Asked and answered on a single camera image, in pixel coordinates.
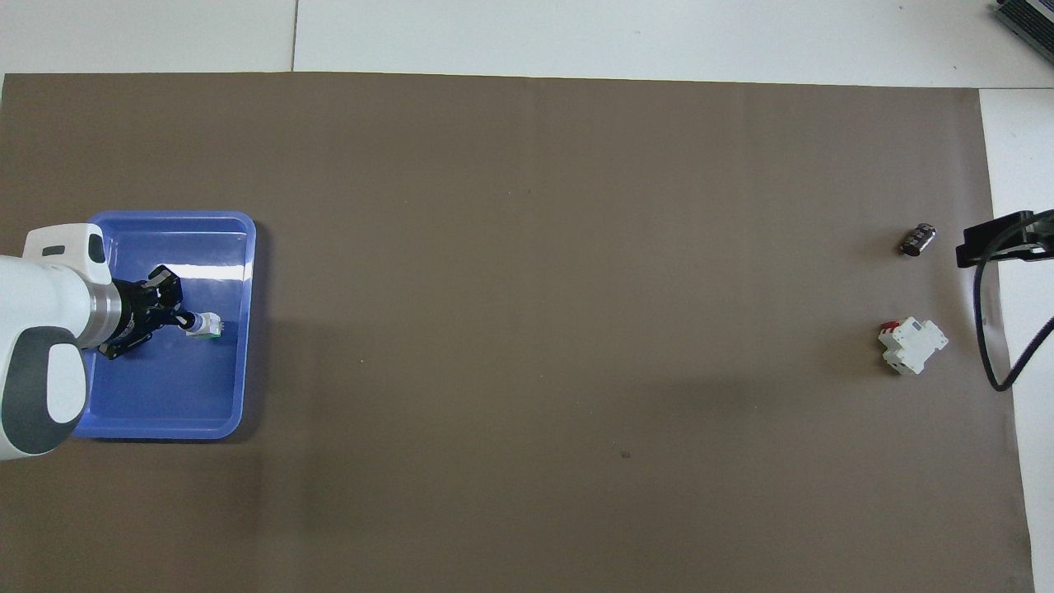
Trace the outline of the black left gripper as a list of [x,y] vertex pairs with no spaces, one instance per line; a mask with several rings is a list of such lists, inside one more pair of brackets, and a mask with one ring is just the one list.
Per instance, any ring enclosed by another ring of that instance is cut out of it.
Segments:
[[147,281],[115,280],[120,297],[120,316],[116,330],[99,345],[108,360],[143,345],[163,327],[188,331],[198,327],[198,315],[182,307],[184,293],[180,277],[169,266],[155,266]]

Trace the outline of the small black electronic component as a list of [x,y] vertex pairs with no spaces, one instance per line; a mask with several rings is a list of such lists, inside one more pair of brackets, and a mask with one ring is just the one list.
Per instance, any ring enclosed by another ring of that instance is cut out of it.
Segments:
[[936,226],[922,222],[907,232],[906,236],[901,240],[898,251],[906,255],[907,258],[918,258],[937,236],[938,230]]

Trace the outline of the blue plastic tray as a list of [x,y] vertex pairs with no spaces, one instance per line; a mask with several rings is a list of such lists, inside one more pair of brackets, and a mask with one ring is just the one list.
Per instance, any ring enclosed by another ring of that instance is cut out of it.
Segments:
[[110,273],[144,280],[155,266],[180,278],[189,311],[214,312],[217,338],[165,327],[110,361],[84,354],[89,395],[79,438],[217,441],[240,427],[251,331],[257,231],[235,211],[103,211]]

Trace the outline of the white circuit breaker red lever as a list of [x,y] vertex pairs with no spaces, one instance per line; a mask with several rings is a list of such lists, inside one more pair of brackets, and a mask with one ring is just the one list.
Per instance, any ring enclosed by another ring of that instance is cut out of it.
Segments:
[[941,352],[949,339],[933,320],[915,316],[886,320],[879,327],[877,340],[882,347],[882,360],[901,376],[918,376],[934,353]]

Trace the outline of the grey ribbed device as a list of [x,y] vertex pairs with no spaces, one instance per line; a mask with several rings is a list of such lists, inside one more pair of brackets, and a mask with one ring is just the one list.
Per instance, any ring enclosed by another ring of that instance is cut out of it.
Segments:
[[1054,59],[1054,0],[996,0],[994,14],[1024,44]]

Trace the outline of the brown paper table mat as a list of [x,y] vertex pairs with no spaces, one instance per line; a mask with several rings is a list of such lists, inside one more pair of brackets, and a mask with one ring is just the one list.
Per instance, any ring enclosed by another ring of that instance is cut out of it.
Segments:
[[973,88],[7,76],[0,250],[259,239],[248,423],[0,462],[0,593],[1032,593],[987,172]]

